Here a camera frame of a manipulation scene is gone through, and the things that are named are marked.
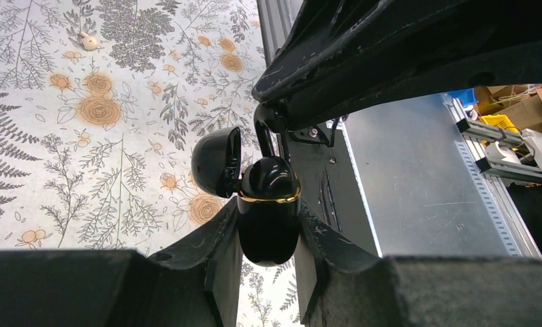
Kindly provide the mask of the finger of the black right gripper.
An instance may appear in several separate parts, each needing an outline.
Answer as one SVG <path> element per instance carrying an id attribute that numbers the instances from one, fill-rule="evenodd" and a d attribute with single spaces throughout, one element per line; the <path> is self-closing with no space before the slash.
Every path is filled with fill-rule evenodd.
<path id="1" fill-rule="evenodd" d="M 295 92 L 286 103 L 287 128 L 303 129 L 371 106 L 422 95 L 537 82 L 542 82 L 542 40 L 405 72 L 365 63 Z"/>
<path id="2" fill-rule="evenodd" d="M 303 1 L 285 43 L 253 88 L 259 102 L 374 64 L 434 18 L 433 1 Z"/>

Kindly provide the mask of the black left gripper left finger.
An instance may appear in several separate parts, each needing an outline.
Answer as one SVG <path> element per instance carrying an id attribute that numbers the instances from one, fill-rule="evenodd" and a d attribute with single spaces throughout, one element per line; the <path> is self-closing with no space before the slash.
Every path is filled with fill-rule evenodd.
<path id="1" fill-rule="evenodd" d="M 0 251 L 0 326 L 234 326 L 237 203 L 149 257 L 134 250 Z"/>

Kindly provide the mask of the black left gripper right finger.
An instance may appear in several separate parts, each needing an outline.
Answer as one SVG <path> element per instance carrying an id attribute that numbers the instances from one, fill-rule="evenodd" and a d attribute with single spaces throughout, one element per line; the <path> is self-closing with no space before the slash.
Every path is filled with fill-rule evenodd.
<path id="1" fill-rule="evenodd" d="M 295 252 L 305 326 L 542 326 L 542 261 L 391 255 L 352 243 L 302 203 Z"/>

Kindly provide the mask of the black earbud charging case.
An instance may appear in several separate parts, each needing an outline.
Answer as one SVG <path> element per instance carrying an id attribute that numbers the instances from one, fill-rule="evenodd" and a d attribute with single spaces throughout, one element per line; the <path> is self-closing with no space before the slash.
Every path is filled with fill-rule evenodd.
<path id="1" fill-rule="evenodd" d="M 239 127 L 202 137 L 191 157 L 196 185 L 220 198 L 235 197 L 240 245 L 245 257 L 259 266 L 278 266 L 296 250 L 301 185 L 290 164 L 273 154 L 241 170 Z"/>

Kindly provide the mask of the floral table mat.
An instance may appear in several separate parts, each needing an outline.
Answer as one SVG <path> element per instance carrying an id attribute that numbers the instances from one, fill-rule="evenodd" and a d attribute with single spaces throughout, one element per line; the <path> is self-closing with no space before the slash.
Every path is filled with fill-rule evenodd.
<path id="1" fill-rule="evenodd" d="M 150 256 L 205 224 L 192 150 L 239 127 L 259 159 L 265 66 L 255 1 L 0 1 L 0 250 Z"/>

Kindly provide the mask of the beige earbud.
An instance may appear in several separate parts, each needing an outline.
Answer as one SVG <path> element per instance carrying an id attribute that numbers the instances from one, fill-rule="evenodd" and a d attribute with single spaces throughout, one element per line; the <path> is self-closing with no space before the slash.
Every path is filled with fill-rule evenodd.
<path id="1" fill-rule="evenodd" d="M 82 47 L 85 50 L 94 51 L 99 48 L 99 41 L 92 35 L 89 35 L 88 33 L 81 31 L 79 33 L 79 36 L 81 38 Z"/>

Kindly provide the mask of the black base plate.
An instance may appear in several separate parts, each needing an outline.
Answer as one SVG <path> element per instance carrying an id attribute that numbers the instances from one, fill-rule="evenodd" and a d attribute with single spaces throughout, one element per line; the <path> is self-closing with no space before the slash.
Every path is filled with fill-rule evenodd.
<path id="1" fill-rule="evenodd" d="M 320 220 L 367 252 L 377 255 L 364 198 L 351 162 L 344 134 L 337 129 L 329 148 L 308 130 L 288 134 L 293 169 L 302 197 Z"/>

